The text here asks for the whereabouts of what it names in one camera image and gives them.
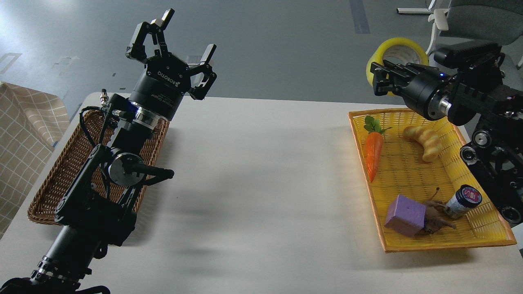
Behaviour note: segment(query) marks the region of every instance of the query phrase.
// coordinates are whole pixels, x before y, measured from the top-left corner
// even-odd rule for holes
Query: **jar lid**
[[[481,203],[481,193],[469,185],[462,185],[456,192],[456,200],[463,206],[474,208]]]

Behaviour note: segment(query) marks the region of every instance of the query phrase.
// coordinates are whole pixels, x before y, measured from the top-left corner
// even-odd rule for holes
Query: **orange carrot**
[[[365,142],[367,151],[366,166],[367,172],[369,173],[369,179],[372,182],[378,172],[380,154],[383,147],[383,133],[390,128],[382,130],[379,120],[374,119],[372,116],[365,117],[364,128],[369,131],[367,141]]]

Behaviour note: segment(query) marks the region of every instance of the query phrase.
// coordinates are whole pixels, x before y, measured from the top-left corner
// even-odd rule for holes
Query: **white table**
[[[86,105],[97,104],[97,94]],[[390,105],[184,98],[137,229],[82,287],[128,293],[520,293],[517,246],[386,254],[347,112]],[[75,124],[68,129],[70,136]],[[26,277],[59,228],[26,210],[0,241],[0,281]]]

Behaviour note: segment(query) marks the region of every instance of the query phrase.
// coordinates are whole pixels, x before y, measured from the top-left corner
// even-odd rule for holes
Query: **purple sponge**
[[[423,228],[424,223],[425,205],[403,195],[398,195],[390,204],[385,219],[385,227],[407,237],[413,237]]]

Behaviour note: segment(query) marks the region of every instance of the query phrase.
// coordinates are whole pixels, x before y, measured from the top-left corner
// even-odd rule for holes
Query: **yellow tape roll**
[[[383,64],[383,59],[391,62],[397,62],[397,60],[399,60],[403,64],[410,62],[428,65],[427,54],[416,42],[407,38],[389,39],[381,43],[369,59],[369,62],[367,62],[367,81],[371,86],[374,74],[370,72],[370,63],[378,62],[379,64]]]

